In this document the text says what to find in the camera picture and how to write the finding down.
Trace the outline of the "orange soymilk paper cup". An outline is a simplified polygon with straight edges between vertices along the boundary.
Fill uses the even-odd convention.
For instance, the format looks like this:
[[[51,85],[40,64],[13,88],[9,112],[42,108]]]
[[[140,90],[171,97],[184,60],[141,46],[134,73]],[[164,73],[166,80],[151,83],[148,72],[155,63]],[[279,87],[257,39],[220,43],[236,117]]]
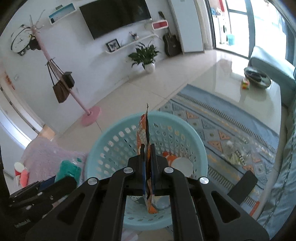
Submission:
[[[192,162],[184,157],[177,157],[167,151],[162,153],[163,157],[168,161],[168,165],[181,171],[186,177],[191,177],[193,174]]]

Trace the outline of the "orange snack bag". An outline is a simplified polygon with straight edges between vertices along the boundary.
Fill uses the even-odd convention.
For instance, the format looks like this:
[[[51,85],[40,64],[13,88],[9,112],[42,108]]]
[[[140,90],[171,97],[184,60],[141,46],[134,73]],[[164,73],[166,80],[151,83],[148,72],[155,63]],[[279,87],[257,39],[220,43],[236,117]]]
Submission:
[[[144,158],[144,201],[149,214],[157,214],[157,209],[152,204],[152,181],[151,181],[151,143],[149,140],[149,105],[144,114],[141,115],[137,127],[137,153]]]

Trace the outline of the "red white paper cup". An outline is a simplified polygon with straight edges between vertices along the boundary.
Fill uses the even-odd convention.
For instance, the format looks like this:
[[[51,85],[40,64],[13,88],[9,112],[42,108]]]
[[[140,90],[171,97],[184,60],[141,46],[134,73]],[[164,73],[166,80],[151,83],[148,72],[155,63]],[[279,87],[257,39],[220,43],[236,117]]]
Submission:
[[[28,185],[29,171],[21,162],[14,164],[16,183],[18,186],[25,188]]]

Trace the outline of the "green tissue pack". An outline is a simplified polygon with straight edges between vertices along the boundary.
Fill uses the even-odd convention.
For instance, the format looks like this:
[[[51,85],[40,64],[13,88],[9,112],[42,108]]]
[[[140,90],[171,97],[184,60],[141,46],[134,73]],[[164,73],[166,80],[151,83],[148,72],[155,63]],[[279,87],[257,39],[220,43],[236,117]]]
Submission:
[[[76,186],[79,185],[82,169],[74,162],[64,160],[60,163],[59,170],[55,177],[55,182],[65,178],[72,177],[76,181]]]

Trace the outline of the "pink floral tablecloth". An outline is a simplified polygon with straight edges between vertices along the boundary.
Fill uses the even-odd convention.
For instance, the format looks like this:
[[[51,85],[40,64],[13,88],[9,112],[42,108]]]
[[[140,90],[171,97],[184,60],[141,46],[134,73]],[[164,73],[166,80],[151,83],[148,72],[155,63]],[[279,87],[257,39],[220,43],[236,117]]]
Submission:
[[[70,161],[81,168],[81,185],[84,182],[84,167],[87,154],[84,152],[69,151],[59,147],[47,138],[37,137],[26,147],[20,161],[13,162],[13,182],[8,184],[10,193],[14,193],[22,188],[19,175],[26,169],[28,172],[28,184],[36,181],[47,180],[54,177],[62,161]]]

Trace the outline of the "teal grey sofa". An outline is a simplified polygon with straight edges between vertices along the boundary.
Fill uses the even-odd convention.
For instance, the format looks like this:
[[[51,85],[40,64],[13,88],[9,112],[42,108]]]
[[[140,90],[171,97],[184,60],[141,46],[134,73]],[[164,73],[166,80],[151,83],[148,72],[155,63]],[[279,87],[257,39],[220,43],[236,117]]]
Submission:
[[[255,213],[270,238],[274,238],[285,225],[294,224],[295,215],[295,66],[288,60],[269,54],[262,47],[253,48],[249,63],[267,74],[278,96],[272,99],[275,110],[264,115],[268,123],[278,118],[280,139],[275,163],[262,204]]]

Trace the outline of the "pink coat rack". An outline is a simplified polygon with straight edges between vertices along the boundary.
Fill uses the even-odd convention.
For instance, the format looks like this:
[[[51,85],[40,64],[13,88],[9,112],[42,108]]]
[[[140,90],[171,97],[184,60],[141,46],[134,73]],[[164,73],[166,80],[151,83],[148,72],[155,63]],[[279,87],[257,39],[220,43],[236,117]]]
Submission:
[[[43,12],[45,10],[43,10],[41,12],[41,15],[40,17],[38,18],[38,20],[34,23],[33,22],[33,19],[32,19],[32,16],[30,15],[30,28],[33,32],[33,36],[35,37],[37,43],[38,43],[38,46],[40,47],[41,51],[43,52],[47,62],[50,63],[51,67],[53,68],[54,72],[56,73],[57,75],[57,78],[59,80],[61,80],[63,82],[63,84],[66,86],[66,88],[70,91],[70,94],[74,100],[80,105],[80,107],[84,110],[84,114],[82,115],[82,118],[81,118],[81,125],[82,126],[90,126],[92,125],[93,123],[96,122],[97,118],[99,117],[99,115],[101,114],[101,108],[98,107],[98,106],[93,106],[91,108],[86,108],[86,106],[81,102],[81,100],[78,98],[78,96],[73,92],[72,89],[69,89],[67,87],[67,85],[65,84],[63,78],[62,78],[62,75],[63,75],[63,71],[62,69],[55,63],[54,59],[50,56],[50,54],[48,53],[41,37],[40,37],[40,29],[42,27],[37,27],[37,24],[41,18],[41,16],[43,15]],[[53,76],[53,81],[56,83],[57,82],[57,79],[55,78],[55,76],[52,74]]]

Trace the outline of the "brown tote bag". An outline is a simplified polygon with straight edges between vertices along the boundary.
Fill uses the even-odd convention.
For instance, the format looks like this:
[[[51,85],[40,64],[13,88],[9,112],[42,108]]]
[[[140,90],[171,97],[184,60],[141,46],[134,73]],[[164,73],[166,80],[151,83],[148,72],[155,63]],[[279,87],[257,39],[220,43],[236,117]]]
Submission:
[[[54,70],[51,67],[49,62],[47,62],[47,68],[48,68],[48,72],[49,72],[49,75],[51,78],[51,82],[53,84],[53,91],[55,93],[56,99],[57,99],[58,103],[63,103],[68,98],[70,91],[66,88],[66,86],[63,84],[63,82],[57,78],[57,75],[54,72]],[[56,83],[53,81],[52,74],[57,79]]]

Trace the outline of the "glass coffee table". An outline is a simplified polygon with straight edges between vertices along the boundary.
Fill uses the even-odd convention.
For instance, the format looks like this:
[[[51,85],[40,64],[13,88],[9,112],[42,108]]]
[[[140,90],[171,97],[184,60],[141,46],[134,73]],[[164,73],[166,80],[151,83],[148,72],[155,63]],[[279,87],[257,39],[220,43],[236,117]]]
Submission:
[[[272,82],[266,89],[258,88],[253,84],[250,84],[248,90],[242,89],[241,81],[244,78],[246,66],[245,59],[221,58],[197,76],[191,85],[232,103],[279,134],[281,126],[280,86]]]

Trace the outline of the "small black bag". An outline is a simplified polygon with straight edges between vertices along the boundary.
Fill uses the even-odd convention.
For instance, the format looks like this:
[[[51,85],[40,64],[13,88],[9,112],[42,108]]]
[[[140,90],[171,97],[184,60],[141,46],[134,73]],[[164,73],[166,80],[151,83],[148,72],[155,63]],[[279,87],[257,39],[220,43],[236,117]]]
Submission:
[[[72,89],[74,87],[75,81],[72,77],[72,72],[64,72],[62,78],[69,89]]]

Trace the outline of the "grey fruit bowl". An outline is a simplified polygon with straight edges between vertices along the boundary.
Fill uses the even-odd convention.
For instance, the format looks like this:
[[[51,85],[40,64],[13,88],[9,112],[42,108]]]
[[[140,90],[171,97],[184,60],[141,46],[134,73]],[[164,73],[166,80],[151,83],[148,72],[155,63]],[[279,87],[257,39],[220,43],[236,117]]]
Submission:
[[[271,85],[271,78],[267,74],[251,66],[244,68],[244,75],[258,88],[266,89]]]

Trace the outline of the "potted green plant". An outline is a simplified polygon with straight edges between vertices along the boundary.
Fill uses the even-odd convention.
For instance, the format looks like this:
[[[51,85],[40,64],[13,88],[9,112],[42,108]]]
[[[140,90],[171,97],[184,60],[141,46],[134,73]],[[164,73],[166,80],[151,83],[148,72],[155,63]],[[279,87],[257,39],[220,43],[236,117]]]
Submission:
[[[147,73],[153,73],[156,69],[155,58],[160,51],[154,44],[145,45],[139,42],[136,45],[135,51],[128,55],[128,58],[132,61],[132,67],[135,65],[141,65]]]

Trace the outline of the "red white box shelf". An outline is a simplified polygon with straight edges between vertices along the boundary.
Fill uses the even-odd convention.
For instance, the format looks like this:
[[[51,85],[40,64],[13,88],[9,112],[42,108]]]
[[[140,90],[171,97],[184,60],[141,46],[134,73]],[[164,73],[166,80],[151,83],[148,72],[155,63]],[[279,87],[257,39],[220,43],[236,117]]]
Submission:
[[[165,29],[167,27],[168,27],[167,20],[160,20],[160,21],[152,22],[152,30],[153,31]]]

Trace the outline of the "panda wall clock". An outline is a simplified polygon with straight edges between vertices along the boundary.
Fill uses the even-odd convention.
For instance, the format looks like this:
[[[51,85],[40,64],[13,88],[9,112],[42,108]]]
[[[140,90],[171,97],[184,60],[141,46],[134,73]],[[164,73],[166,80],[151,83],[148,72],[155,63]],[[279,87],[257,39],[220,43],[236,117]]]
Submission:
[[[11,51],[23,56],[29,46],[29,43],[33,37],[33,32],[30,27],[21,25],[11,35]]]

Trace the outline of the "wall mounted black television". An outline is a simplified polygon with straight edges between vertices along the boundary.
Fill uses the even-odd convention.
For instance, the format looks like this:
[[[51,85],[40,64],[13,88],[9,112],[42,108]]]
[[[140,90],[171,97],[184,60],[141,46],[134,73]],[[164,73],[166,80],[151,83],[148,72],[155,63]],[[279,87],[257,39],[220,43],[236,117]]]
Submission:
[[[143,0],[100,0],[79,9],[93,39],[152,18]]]

